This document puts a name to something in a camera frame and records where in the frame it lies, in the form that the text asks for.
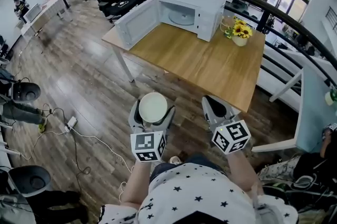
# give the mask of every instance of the yellow flower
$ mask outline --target yellow flower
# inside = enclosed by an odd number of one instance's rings
[[[245,26],[247,23],[246,23],[246,21],[243,21],[243,20],[241,20],[241,19],[237,19],[237,20],[235,21],[235,24],[241,24],[241,25]]]
[[[241,27],[242,25],[241,24],[236,24],[233,28],[233,34],[235,36],[240,36],[242,34],[242,31],[241,31]]]
[[[241,27],[241,36],[242,38],[249,38],[249,36],[252,36],[253,32],[252,29],[248,26],[242,26]]]

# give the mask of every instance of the star-print shirt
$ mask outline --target star-print shirt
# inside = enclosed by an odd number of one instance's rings
[[[137,211],[132,207],[104,205],[99,224],[296,224],[297,211],[280,198],[251,198],[224,174],[193,163],[158,175]]]

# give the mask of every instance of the railing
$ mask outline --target railing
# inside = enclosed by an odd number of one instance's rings
[[[266,25],[266,22],[267,22],[268,18],[270,17],[270,15],[273,15],[276,18],[280,19],[281,21],[285,22],[287,25],[289,25],[295,31],[297,31],[300,35],[304,36],[321,53],[321,55],[324,56],[326,58],[326,60],[331,63],[331,65],[333,66],[333,68],[335,70],[337,70],[337,60],[336,60],[336,58],[327,50],[327,48],[311,32],[309,32],[303,25],[301,25],[300,23],[298,23],[297,21],[295,21],[293,18],[291,18],[290,16],[288,16],[287,14],[285,14],[284,12],[282,12],[281,10],[279,10],[278,8],[276,8],[276,7],[274,7],[274,6],[266,3],[263,0],[242,0],[242,1],[248,2],[248,3],[252,4],[252,5],[260,8],[263,11],[261,19],[258,20],[258,19],[254,18],[254,17],[249,16],[248,14],[242,13],[242,12],[238,11],[237,9],[231,8],[229,6],[225,6],[225,9],[228,9],[228,10],[230,10],[232,12],[235,12],[235,13],[237,13],[237,14],[239,14],[239,15],[241,15],[241,16],[249,19],[249,20],[251,20],[252,22],[257,23],[256,30],[258,30],[259,32],[263,32],[265,29],[268,29],[270,32],[274,33],[276,36],[278,36],[278,37],[282,38],[283,40],[285,40],[288,44],[290,44],[291,46],[293,46],[299,53],[301,53],[304,57],[306,57],[327,78],[327,82],[330,82],[332,85],[336,86],[336,82],[313,59],[313,57],[311,57],[298,44],[296,44],[295,42],[291,41],[290,39],[288,39],[287,37],[285,37],[283,34],[279,33],[278,31],[274,30],[273,28],[268,27]],[[288,59],[290,62],[292,62],[299,69],[302,68],[302,66],[299,63],[297,63],[294,59],[292,59],[290,56],[288,56],[281,49],[278,49],[278,48],[274,47],[273,45],[271,45],[268,42],[266,42],[266,45],[268,47],[274,49],[278,53],[280,53],[280,55],[284,56],[286,59]],[[273,60],[270,57],[267,57],[266,55],[264,56],[264,58],[266,60],[268,60],[270,63],[274,64],[276,67],[280,68],[282,71],[284,71],[288,75],[290,75],[291,77],[294,76],[294,74],[292,72],[290,72],[289,70],[287,70],[284,66],[282,66],[282,64],[277,63],[275,60]],[[273,75],[275,78],[277,78],[282,83],[286,83],[287,82],[286,80],[284,80],[283,78],[281,78],[280,76],[278,76],[276,73],[272,72],[271,70],[268,70],[265,66],[261,66],[261,68],[263,70],[265,70],[266,72],[268,72],[269,74]],[[299,94],[297,85],[295,85],[293,89],[295,90],[295,92],[297,92]]]
[[[337,33],[337,15],[331,7],[325,17],[330,22],[332,29]]]

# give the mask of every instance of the window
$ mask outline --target window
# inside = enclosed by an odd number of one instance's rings
[[[299,21],[306,8],[306,3],[302,0],[295,0],[291,6],[288,15]]]

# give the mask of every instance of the power strip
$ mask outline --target power strip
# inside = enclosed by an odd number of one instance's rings
[[[65,131],[67,133],[70,133],[70,131],[72,130],[72,128],[74,128],[74,126],[76,125],[76,123],[77,123],[77,118],[76,117],[72,117],[69,120],[68,124],[64,127]]]

